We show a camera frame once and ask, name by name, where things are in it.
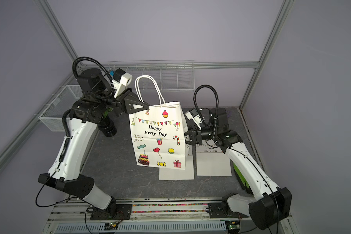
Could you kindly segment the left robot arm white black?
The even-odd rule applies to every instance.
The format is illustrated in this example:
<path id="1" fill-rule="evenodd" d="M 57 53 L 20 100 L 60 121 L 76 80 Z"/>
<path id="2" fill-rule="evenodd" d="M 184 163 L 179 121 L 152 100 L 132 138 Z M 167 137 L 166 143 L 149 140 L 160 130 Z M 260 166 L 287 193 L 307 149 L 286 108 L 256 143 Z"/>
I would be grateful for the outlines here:
<path id="1" fill-rule="evenodd" d="M 117 116 L 134 114 L 148 110 L 149 104 L 129 88 L 132 76 L 122 69 L 109 73 L 96 59 L 79 57 L 72 63 L 72 73 L 82 97 L 63 113 L 63 144 L 55 162 L 47 173 L 39 175 L 38 182 L 90 204 L 95 218 L 124 219 L 115 198 L 98 188 L 93 178 L 81 174 L 82 165 L 97 130 L 106 137 L 116 134 L 109 112 L 115 111 Z"/>

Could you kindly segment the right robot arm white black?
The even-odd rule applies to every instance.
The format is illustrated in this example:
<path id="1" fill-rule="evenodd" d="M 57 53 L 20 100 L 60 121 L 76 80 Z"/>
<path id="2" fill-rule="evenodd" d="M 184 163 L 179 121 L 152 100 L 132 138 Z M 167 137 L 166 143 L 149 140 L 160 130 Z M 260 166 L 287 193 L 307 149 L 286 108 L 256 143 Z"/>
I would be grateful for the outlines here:
<path id="1" fill-rule="evenodd" d="M 215 107 L 209 111 L 209 120 L 205 121 L 197 104 L 197 94 L 203 89 L 210 89 L 215 96 Z M 199 86 L 193 95 L 195 108 L 187 112 L 187 119 L 194 121 L 185 136 L 186 144 L 196 146 L 212 140 L 237 167 L 239 183 L 242 188 L 249 187 L 254 199 L 249 201 L 238 194 L 222 198 L 220 203 L 209 203 L 210 218 L 248 216 L 256 227 L 265 230 L 286 219 L 290 214 L 292 194 L 286 187 L 279 187 L 251 156 L 243 139 L 229 128 L 226 110 L 219 107 L 219 97 L 210 85 Z"/>

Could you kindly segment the small white party paper bag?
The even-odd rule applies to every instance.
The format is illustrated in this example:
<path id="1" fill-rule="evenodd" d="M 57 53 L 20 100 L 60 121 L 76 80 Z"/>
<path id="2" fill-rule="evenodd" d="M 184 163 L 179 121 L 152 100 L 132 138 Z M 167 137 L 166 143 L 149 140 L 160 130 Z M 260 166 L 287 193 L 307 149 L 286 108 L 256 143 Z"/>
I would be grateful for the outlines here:
<path id="1" fill-rule="evenodd" d="M 194 160 L 192 148 L 188 149 L 184 170 L 162 169 L 160 168 L 159 180 L 194 180 Z"/>

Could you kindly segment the large white party paper bag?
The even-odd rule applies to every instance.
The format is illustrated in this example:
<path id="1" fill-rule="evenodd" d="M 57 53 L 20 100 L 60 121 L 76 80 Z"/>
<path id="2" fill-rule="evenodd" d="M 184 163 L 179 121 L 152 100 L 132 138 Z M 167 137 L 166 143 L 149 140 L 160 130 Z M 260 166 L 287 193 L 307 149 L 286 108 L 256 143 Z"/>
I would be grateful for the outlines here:
<path id="1" fill-rule="evenodd" d="M 196 146 L 198 176 L 232 176 L 230 159 L 211 140 Z"/>

